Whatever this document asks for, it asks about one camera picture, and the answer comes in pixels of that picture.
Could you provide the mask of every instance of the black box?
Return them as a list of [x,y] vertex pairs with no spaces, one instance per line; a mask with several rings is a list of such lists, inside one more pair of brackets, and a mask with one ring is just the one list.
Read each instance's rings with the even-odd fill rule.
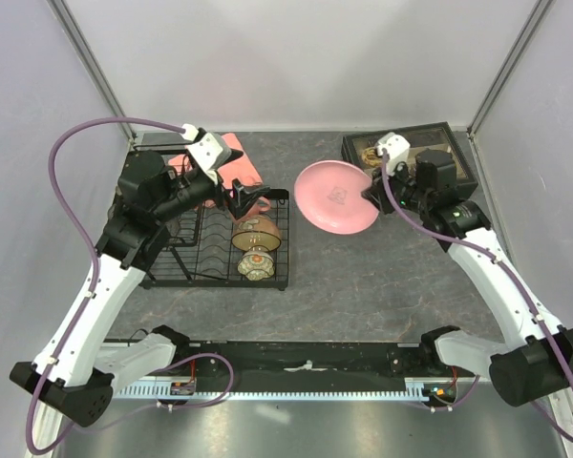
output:
[[415,158],[423,151],[441,150],[448,152],[456,163],[456,187],[458,195],[469,198],[478,187],[478,182],[465,160],[455,136],[447,122],[427,124],[424,126],[389,129],[380,132],[367,132],[361,134],[344,135],[342,140],[342,158],[362,169],[371,177],[373,169],[379,167],[382,159],[375,154],[375,143],[388,132],[403,135],[410,142],[410,154],[406,160],[410,174],[415,173]]

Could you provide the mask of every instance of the wall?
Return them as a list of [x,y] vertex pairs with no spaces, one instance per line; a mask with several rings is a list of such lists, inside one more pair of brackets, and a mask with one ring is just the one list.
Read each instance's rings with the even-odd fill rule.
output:
[[465,126],[534,0],[68,0],[123,110],[218,130]]
[[[66,129],[109,115],[44,0],[0,1],[0,456],[22,456],[30,395],[9,381],[61,323],[89,268],[52,194],[47,157]],[[69,141],[58,179],[94,237],[126,146],[115,126]]]
[[477,143],[519,270],[573,326],[573,0],[555,2]]

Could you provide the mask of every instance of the marble countertop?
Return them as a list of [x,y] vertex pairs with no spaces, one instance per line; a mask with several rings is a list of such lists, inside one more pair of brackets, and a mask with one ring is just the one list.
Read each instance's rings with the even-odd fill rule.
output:
[[[456,137],[475,169],[466,135]],[[291,193],[295,178],[310,163],[341,158],[342,133],[245,133],[238,138],[265,183]],[[155,141],[170,139],[158,135]],[[473,200],[486,208],[479,189]],[[380,215],[370,229],[353,236],[317,229],[297,210],[294,198],[290,217],[286,291],[138,288],[109,337],[127,338],[138,328],[160,324],[192,339],[213,340],[417,342],[422,333],[446,324],[483,338],[500,337],[467,276],[435,241],[397,215]]]

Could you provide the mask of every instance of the pink plate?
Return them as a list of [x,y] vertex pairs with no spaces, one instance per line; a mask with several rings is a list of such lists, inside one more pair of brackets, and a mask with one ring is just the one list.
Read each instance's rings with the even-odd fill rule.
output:
[[370,227],[378,210],[361,197],[371,178],[341,160],[308,166],[295,181],[297,206],[315,226],[333,234],[356,234]]

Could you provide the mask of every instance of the black dish rack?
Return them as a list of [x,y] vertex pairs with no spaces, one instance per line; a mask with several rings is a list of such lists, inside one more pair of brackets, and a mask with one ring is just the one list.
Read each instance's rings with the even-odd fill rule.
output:
[[159,253],[140,285],[146,289],[222,286],[284,291],[288,286],[289,194],[286,189],[272,189],[266,198],[271,208],[263,215],[274,221],[282,237],[281,245],[270,253],[275,262],[272,277],[250,281],[238,272],[244,252],[231,243],[234,222],[228,212],[201,205],[178,218],[179,232]]

